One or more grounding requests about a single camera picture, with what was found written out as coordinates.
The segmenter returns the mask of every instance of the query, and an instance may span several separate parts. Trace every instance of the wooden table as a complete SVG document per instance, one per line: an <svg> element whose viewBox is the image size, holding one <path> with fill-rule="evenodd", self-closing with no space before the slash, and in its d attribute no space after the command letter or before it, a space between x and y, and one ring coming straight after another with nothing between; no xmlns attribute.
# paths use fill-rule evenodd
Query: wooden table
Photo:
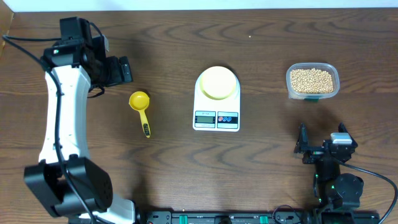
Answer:
<svg viewBox="0 0 398 224"><path fill-rule="evenodd" d="M298 126L313 145L343 121L359 147L350 164L398 182L398 9L142 11L18 13L10 34L59 37L58 20L80 16L108 37L108 55L129 57L134 83L87 102L92 161L123 197L149 208L273 210L311 208L313 166L293 154ZM40 56L50 43L21 43ZM340 92L318 103L290 100L286 70L327 62ZM237 133L192 129L193 89L204 69L228 65L241 82ZM53 219L25 186L37 163L47 119L40 67L7 45L0 59L0 223L65 223ZM128 105L145 89L152 137ZM367 174L361 209L381 215L392 187ZM386 223L398 222L395 209Z"/></svg>

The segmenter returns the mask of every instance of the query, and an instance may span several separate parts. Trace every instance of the kitchen scale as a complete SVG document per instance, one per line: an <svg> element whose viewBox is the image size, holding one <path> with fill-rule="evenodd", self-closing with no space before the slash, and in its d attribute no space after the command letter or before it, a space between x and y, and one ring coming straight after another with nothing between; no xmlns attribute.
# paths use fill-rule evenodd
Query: kitchen scale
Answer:
<svg viewBox="0 0 398 224"><path fill-rule="evenodd" d="M195 84L193 123L199 131L239 131L241 85L229 69L215 66L200 74Z"/></svg>

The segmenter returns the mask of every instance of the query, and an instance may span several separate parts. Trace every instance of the plastic container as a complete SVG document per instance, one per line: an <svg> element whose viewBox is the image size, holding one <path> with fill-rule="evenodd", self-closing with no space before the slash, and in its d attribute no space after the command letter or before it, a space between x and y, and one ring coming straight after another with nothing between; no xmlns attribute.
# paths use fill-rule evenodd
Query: plastic container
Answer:
<svg viewBox="0 0 398 224"><path fill-rule="evenodd" d="M331 75L331 80L333 82L333 92L331 93L299 93L296 92L292 87L292 81L290 79L290 72L295 69L319 69L322 71L326 71ZM297 63L292 65L286 72L286 84L287 84L287 91L289 92L289 98L291 99L310 99L310 100L318 100L324 98L330 98L337 94L338 90L340 89L340 80L338 78L338 73L335 67L329 65L328 63Z"/></svg>

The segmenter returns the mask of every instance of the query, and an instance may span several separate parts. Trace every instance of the yellow spoon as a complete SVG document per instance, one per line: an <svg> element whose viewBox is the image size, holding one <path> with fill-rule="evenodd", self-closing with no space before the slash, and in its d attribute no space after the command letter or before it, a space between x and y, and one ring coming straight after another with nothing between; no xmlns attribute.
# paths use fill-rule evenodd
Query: yellow spoon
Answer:
<svg viewBox="0 0 398 224"><path fill-rule="evenodd" d="M145 115L145 109L149 106L149 96L142 92L137 91L130 96L129 104L132 109L139 112L141 117L142 129L144 130L145 136L150 137L150 128L147 116Z"/></svg>

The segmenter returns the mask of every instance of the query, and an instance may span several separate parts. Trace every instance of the white wall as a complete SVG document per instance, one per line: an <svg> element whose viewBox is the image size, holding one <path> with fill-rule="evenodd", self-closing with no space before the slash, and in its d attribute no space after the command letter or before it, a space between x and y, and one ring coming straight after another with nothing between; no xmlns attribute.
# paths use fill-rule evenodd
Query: white wall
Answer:
<svg viewBox="0 0 398 224"><path fill-rule="evenodd" d="M398 7L398 0L4 0L4 2L14 12Z"/></svg>

